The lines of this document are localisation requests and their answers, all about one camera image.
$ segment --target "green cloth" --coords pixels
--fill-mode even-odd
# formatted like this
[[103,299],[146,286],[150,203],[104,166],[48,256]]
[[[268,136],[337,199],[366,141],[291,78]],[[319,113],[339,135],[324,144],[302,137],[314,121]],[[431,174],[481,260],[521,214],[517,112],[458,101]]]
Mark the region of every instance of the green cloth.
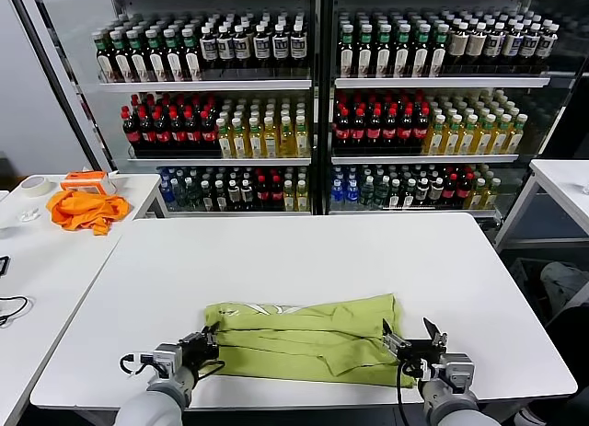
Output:
[[[394,386],[397,360],[383,345],[383,319],[399,333],[393,294],[309,307],[222,303],[205,310],[219,322],[219,374]],[[413,380],[402,376],[403,386]]]

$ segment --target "white tabletop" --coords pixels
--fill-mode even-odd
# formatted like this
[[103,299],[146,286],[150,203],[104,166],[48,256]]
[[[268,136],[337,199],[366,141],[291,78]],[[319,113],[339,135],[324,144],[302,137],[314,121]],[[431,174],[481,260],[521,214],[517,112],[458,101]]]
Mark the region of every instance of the white tabletop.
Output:
[[554,201],[589,234],[589,161],[534,159],[536,181]]
[[[31,395],[60,409],[117,409],[151,373],[122,355],[203,326],[224,301],[313,305],[394,293],[403,334],[422,318],[476,364],[481,400],[570,394],[576,384],[475,220],[465,213],[138,220],[125,230]],[[395,404],[390,387],[212,376],[191,409]],[[420,402],[416,389],[405,402]]]
[[[45,205],[63,176],[46,178],[54,182],[49,193],[29,198],[16,188],[0,202],[0,256],[11,258],[6,276],[0,277],[0,296],[25,295],[33,302],[24,316],[0,328],[0,425],[17,423],[40,371],[121,230],[143,215],[159,185],[158,175],[114,176],[117,193],[132,209],[107,236],[93,236],[91,230],[70,232],[51,222]],[[19,215],[33,208],[40,217],[21,223]],[[2,314],[13,306],[1,303]]]

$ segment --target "black cable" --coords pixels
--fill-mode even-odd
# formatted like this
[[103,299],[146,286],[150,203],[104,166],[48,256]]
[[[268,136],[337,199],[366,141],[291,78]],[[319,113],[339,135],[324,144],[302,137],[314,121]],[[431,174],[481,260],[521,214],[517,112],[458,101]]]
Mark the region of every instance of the black cable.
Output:
[[399,362],[397,366],[397,402],[398,402],[398,411],[401,414],[401,419],[403,420],[403,424],[405,426],[410,426],[409,422],[407,421],[407,417],[405,416],[405,409],[403,408],[403,399],[401,398],[401,372],[402,368],[405,366],[404,362]]
[[4,302],[11,302],[13,300],[22,300],[23,304],[16,311],[13,311],[10,314],[5,314],[3,316],[0,316],[0,327],[2,327],[8,321],[9,318],[11,318],[11,317],[15,316],[16,314],[18,314],[19,312],[21,312],[29,304],[29,299],[27,297],[25,297],[24,295],[16,295],[14,297],[0,297],[0,301],[4,301]]

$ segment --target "metal shelf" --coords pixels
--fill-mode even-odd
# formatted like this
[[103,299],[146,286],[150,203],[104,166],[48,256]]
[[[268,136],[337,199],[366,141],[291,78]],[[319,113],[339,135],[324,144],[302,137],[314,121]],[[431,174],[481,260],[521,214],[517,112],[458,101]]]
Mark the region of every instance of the metal shelf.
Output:
[[331,164],[498,164],[514,162],[519,155],[403,155],[332,156]]
[[110,93],[135,92],[204,92],[244,90],[304,90],[311,87],[310,79],[265,79],[255,81],[178,81],[164,83],[107,83],[98,90]]
[[521,87],[540,88],[545,76],[439,76],[437,78],[336,78],[336,88]]
[[127,159],[133,167],[302,167],[311,164],[310,157],[265,157],[260,159]]

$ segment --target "orange towel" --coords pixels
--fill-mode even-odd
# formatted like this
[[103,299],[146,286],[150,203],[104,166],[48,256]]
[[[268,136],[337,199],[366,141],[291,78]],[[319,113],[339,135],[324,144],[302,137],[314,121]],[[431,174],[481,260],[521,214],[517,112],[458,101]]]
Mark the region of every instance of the orange towel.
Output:
[[47,209],[52,213],[52,221],[64,230],[92,228],[95,236],[104,236],[112,221],[127,215],[129,203],[121,196],[65,190],[49,199]]

